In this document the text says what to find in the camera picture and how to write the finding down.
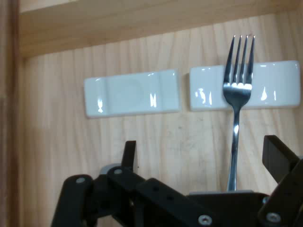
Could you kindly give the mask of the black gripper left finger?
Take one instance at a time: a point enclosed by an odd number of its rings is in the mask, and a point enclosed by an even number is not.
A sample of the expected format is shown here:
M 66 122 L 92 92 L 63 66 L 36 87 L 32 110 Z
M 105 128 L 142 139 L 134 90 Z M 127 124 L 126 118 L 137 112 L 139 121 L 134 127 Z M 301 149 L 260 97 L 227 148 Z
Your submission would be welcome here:
M 53 227 L 94 227 L 112 216 L 124 227 L 212 227 L 214 213 L 162 182 L 134 172 L 136 142 L 127 141 L 121 164 L 93 179 L 67 178 L 54 212 Z

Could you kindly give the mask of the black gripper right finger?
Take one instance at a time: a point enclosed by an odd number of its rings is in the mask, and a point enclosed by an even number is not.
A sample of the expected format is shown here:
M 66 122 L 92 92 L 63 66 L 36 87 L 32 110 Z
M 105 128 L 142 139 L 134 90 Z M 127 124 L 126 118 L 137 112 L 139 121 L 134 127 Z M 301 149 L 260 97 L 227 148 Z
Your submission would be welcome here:
M 276 135 L 263 141 L 262 163 L 277 182 L 258 212 L 262 227 L 303 225 L 303 160 Z

